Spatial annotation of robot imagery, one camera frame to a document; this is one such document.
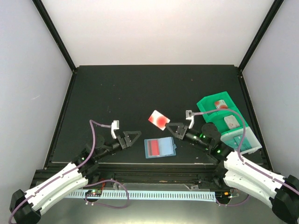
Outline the red circle chip card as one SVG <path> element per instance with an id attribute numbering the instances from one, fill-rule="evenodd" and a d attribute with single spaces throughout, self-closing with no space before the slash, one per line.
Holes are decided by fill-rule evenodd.
<path id="1" fill-rule="evenodd" d="M 166 128 L 166 124 L 170 122 L 170 119 L 159 111 L 154 110 L 148 118 L 148 121 L 163 131 Z"/>

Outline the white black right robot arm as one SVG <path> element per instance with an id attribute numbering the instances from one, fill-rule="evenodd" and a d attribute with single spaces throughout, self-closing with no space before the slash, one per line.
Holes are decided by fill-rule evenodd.
<path id="1" fill-rule="evenodd" d="M 177 139 L 189 142 L 217 165 L 212 177 L 214 186 L 226 185 L 239 189 L 268 207 L 282 221 L 296 224 L 299 219 L 299 180 L 289 175 L 271 172 L 238 154 L 223 143 L 221 133 L 213 123 L 206 123 L 201 131 L 183 123 L 169 123 L 166 128 Z"/>

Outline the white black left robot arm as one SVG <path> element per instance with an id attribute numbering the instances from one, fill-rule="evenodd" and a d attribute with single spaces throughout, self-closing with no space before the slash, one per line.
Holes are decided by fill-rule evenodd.
<path id="1" fill-rule="evenodd" d="M 58 173 L 41 184 L 13 193 L 9 210 L 10 224 L 36 224 L 54 204 L 79 188 L 96 186 L 100 182 L 99 161 L 105 156 L 131 147 L 141 131 L 124 131 L 109 143 L 93 137 L 91 148 L 84 150 Z"/>

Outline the red card with stripe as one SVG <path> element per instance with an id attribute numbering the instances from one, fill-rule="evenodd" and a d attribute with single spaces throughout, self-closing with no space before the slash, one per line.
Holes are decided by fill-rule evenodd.
<path id="1" fill-rule="evenodd" d="M 160 156 L 159 142 L 158 140 L 148 140 L 147 141 L 148 155 L 150 157 Z"/>

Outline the blue leather card holder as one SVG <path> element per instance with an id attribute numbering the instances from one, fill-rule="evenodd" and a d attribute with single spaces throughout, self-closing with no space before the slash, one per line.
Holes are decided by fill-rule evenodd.
<path id="1" fill-rule="evenodd" d="M 159 139 L 152 139 L 152 140 L 158 140 L 158 142 L 159 142 L 160 156 L 150 157 L 148 155 L 148 149 L 147 149 L 147 141 L 148 140 L 150 140 L 150 139 L 144 140 L 145 158 L 146 159 L 170 157 L 170 156 L 176 155 L 177 146 L 174 143 L 174 139 L 172 137 L 164 137 L 164 138 L 159 138 Z"/>

